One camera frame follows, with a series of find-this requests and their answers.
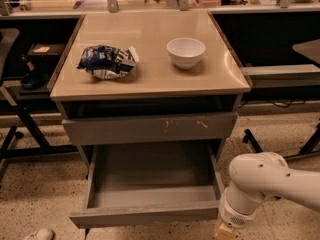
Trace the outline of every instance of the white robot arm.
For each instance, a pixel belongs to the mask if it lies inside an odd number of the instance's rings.
[[[221,219],[229,227],[244,228],[270,196],[320,212],[320,173],[290,169],[276,153],[237,156],[230,163],[229,174],[231,183],[219,205]]]

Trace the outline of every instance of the closed drawer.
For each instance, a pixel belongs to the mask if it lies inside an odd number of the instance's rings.
[[[152,115],[63,120],[73,145],[229,137],[237,113]]]
[[[215,219],[223,192],[204,141],[96,146],[79,228]]]

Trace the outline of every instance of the white bowl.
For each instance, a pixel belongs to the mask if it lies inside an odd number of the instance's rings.
[[[201,60],[206,46],[197,39],[181,37],[171,40],[167,50],[173,64],[181,69],[189,69]]]

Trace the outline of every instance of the floor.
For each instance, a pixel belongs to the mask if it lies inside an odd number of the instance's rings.
[[[280,151],[301,147],[313,134],[320,118],[320,107],[310,111],[281,108],[250,113],[248,107],[240,110],[232,136],[227,140],[218,171],[225,186],[229,183],[228,164],[233,157],[253,152],[243,143],[244,130],[249,128],[264,151]],[[41,126],[53,145],[68,143],[60,126]],[[7,134],[0,127],[2,140]],[[25,137],[15,147],[34,146],[25,129]],[[289,167],[320,171],[320,156],[289,162]],[[68,218],[72,211],[82,208],[86,187],[86,167],[78,154],[6,160],[1,164],[0,178],[0,239],[19,240],[42,227],[52,228],[55,239],[83,239]],[[91,229],[88,240],[150,240],[150,239],[214,239],[215,221],[194,223],[152,224]],[[315,240],[320,235],[320,214],[290,201],[270,199],[258,208],[254,222],[239,231],[238,240]]]

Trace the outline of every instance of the white shoe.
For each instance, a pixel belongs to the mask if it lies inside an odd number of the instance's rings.
[[[54,232],[51,229],[42,228],[23,238],[23,240],[53,240]]]

